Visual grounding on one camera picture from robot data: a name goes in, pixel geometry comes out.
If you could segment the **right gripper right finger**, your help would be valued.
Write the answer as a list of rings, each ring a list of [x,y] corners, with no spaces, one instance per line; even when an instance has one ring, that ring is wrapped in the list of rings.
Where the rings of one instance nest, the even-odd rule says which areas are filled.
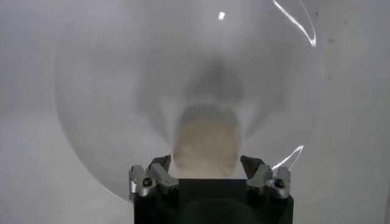
[[[262,159],[240,156],[240,162],[247,176],[246,184],[255,188],[260,196],[268,191],[272,198],[288,198],[291,188],[291,172],[279,166],[275,170]]]

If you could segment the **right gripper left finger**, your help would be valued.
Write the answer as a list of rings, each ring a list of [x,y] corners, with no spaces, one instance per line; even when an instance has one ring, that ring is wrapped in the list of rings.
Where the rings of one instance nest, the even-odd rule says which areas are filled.
[[[141,165],[132,166],[129,170],[129,197],[149,197],[157,189],[169,194],[179,186],[179,180],[168,173],[171,156],[154,158],[144,169]]]

